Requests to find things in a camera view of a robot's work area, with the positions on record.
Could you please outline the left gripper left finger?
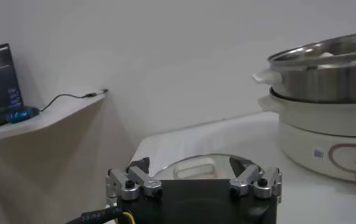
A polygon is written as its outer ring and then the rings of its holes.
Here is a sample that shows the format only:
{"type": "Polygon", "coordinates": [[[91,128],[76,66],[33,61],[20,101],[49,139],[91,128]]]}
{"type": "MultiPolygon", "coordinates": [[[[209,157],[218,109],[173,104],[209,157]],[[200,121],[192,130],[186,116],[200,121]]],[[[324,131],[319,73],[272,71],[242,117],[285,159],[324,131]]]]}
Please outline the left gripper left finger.
{"type": "Polygon", "coordinates": [[[162,182],[149,175],[150,158],[132,161],[125,170],[109,169],[105,177],[106,203],[117,205],[121,198],[134,201],[143,193],[145,197],[159,200],[162,197],[162,182]]]}

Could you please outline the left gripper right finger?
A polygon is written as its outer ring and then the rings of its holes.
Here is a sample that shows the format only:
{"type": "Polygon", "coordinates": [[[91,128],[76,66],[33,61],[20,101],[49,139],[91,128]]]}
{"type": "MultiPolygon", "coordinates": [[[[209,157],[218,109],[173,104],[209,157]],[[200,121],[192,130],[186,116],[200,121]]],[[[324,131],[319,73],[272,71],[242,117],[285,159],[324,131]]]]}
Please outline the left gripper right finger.
{"type": "Polygon", "coordinates": [[[230,157],[229,163],[236,176],[229,181],[232,197],[253,194],[261,200],[274,197],[276,203],[282,202],[282,173],[279,168],[263,169],[248,159],[237,157],[230,157]]]}

